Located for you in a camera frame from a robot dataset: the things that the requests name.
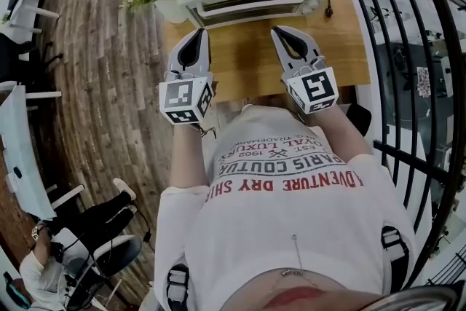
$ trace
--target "forearm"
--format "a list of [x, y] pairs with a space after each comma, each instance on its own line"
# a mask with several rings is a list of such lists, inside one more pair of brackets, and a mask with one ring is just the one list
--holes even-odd
[[170, 186], [189, 188], [202, 185], [208, 186], [209, 182], [205, 173], [201, 134], [189, 125], [176, 125]]
[[51, 247], [52, 243], [50, 242], [50, 236], [47, 228], [43, 228], [39, 232], [39, 238], [37, 239], [36, 247], [33, 250], [34, 256], [42, 266], [45, 266], [49, 261]]
[[338, 106], [313, 114], [312, 124], [322, 128], [332, 151], [345, 162], [359, 154], [372, 154], [367, 141]]

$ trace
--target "oven handle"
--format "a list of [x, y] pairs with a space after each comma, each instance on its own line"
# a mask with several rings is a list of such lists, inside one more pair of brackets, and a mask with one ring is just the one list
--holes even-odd
[[267, 1], [258, 1], [255, 3], [247, 3], [240, 5], [233, 5], [231, 7], [225, 7], [220, 9], [215, 9], [213, 11], [205, 11], [202, 3], [197, 4], [197, 13], [203, 18], [208, 18], [212, 16], [222, 15], [223, 13], [238, 12], [244, 11], [247, 9], [254, 9], [259, 7], [272, 7], [275, 5], [284, 5], [284, 4], [300, 4], [304, 0], [267, 0]]

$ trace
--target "person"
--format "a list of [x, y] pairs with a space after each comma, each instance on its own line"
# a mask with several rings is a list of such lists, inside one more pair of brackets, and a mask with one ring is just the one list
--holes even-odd
[[[414, 230], [388, 170], [338, 106], [311, 119], [325, 136], [285, 109], [249, 106], [206, 168], [198, 130], [175, 126], [155, 245], [165, 310], [351, 311], [408, 280]], [[385, 229], [402, 243], [401, 281]]]
[[66, 278], [64, 267], [51, 255], [50, 228], [55, 232], [68, 228], [86, 249], [95, 249], [118, 236], [130, 223], [137, 209], [131, 205], [135, 192], [121, 179], [115, 178], [114, 185], [119, 194], [102, 204], [92, 206], [73, 221], [39, 222], [33, 230], [37, 235], [33, 250], [22, 260], [21, 278], [7, 281], [7, 293], [19, 307], [43, 310], [62, 310], [66, 300]]

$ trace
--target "sleeve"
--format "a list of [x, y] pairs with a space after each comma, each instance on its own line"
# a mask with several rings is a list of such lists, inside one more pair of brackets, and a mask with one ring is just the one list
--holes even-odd
[[171, 268], [184, 262], [184, 243], [191, 226], [204, 205], [208, 186], [167, 188], [161, 195], [155, 240], [154, 290], [160, 304], [167, 304], [167, 275]]
[[409, 265], [406, 279], [411, 274], [419, 255], [416, 247], [414, 224], [411, 222], [403, 202], [398, 199], [390, 172], [381, 166], [375, 156], [360, 154], [348, 162], [363, 184], [368, 187], [371, 199], [383, 213], [384, 226], [396, 228], [409, 249]]
[[34, 284], [44, 271], [44, 266], [37, 260], [33, 252], [24, 257], [20, 265], [20, 275], [27, 284]]

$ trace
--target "black pants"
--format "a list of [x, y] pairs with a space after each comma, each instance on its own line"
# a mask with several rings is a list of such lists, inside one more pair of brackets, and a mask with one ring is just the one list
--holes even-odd
[[79, 237], [86, 249], [93, 253], [95, 249], [118, 236], [130, 223], [134, 216], [131, 210], [124, 209], [118, 213], [130, 202], [131, 196], [121, 192], [110, 201], [87, 209], [74, 221], [66, 222], [64, 227]]

